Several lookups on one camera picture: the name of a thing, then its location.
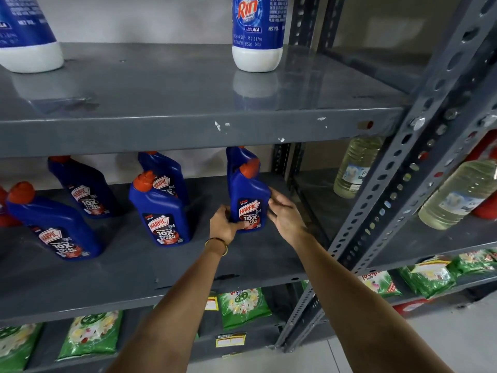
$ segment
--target red bottle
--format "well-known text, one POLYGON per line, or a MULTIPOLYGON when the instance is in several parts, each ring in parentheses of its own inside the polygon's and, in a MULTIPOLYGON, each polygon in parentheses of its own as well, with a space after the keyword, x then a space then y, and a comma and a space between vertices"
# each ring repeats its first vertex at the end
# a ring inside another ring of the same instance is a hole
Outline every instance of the red bottle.
POLYGON ((22 222, 12 217, 7 211, 7 207, 5 206, 5 200, 7 199, 7 195, 8 195, 7 191, 5 191, 0 186, 0 227, 22 225, 22 222))
MULTIPOLYGON (((480 142, 473 148, 465 161, 497 160, 497 130, 488 131, 480 142)), ((484 219, 497 219, 497 191, 481 203, 473 214, 484 219)))

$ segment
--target wrist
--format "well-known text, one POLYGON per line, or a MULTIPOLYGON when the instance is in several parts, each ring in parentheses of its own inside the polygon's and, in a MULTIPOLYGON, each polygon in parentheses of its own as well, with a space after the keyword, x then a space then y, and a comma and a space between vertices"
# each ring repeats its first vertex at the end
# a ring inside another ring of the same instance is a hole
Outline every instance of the wrist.
POLYGON ((209 239, 205 244, 205 251, 215 253, 219 257, 223 256, 226 252, 226 245, 217 239, 209 239))
POLYGON ((308 232, 307 228, 301 228, 292 236, 290 245, 297 250, 302 245, 305 245, 309 240, 313 239, 314 236, 308 232))

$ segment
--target price tag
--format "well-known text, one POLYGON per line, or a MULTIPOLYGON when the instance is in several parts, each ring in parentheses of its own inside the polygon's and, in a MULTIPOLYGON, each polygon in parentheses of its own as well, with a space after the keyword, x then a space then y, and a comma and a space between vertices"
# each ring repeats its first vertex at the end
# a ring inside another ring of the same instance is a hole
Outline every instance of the price tag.
POLYGON ((205 310, 219 310, 217 296, 209 296, 205 304, 205 310))
POLYGON ((233 347, 245 345, 246 332, 239 332, 237 334, 219 335, 216 338, 216 348, 219 347, 233 347))

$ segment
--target blue toilet cleaner bottle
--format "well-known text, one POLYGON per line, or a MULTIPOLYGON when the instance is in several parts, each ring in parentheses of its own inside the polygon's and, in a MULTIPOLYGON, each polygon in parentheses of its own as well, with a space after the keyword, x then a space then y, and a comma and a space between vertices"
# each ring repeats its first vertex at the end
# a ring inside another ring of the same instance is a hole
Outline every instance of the blue toilet cleaner bottle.
POLYGON ((178 162, 156 150, 139 152, 138 162, 142 165, 143 171, 152 170, 156 175, 154 188, 176 196, 184 205, 190 204, 181 165, 178 162))
POLYGON ((162 247, 190 242, 190 227, 183 202, 167 192, 154 188, 155 174, 149 170, 135 178, 129 189, 129 200, 153 240, 162 247))
POLYGON ((259 166, 259 159, 251 159, 242 164, 231 177, 231 219, 234 222, 250 222, 249 226, 239 232, 253 232, 266 224, 271 190, 257 179, 259 166))
POLYGON ((228 168, 226 175, 228 179, 228 192, 230 193, 230 197, 231 197, 231 189, 230 189, 231 176, 240 166, 242 166, 244 163, 247 163, 254 158, 257 158, 257 156, 254 153, 252 153, 250 150, 245 149, 244 146, 226 148, 226 159, 228 161, 228 168))
POLYGON ((57 177, 86 216, 101 219, 122 211, 103 174, 71 156, 48 157, 48 170, 57 177))
POLYGON ((9 213, 28 226, 46 247, 67 261, 97 257, 102 252, 92 229, 74 208, 36 196, 29 182, 16 184, 7 196, 9 213))

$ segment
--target bolt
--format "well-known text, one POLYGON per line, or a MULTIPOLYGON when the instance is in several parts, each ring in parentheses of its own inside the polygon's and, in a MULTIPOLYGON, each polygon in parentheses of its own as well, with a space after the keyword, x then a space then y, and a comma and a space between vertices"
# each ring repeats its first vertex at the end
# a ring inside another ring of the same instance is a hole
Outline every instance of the bolt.
POLYGON ((488 127, 494 124, 495 120, 497 120, 497 115, 488 114, 485 118, 480 120, 479 125, 481 125, 482 127, 488 127))
POLYGON ((443 118, 445 120, 454 120, 459 115, 457 108, 449 108, 445 111, 443 118))
POLYGON ((410 122, 410 126, 413 127, 414 131, 419 130, 423 125, 425 125, 426 118, 415 118, 410 122))

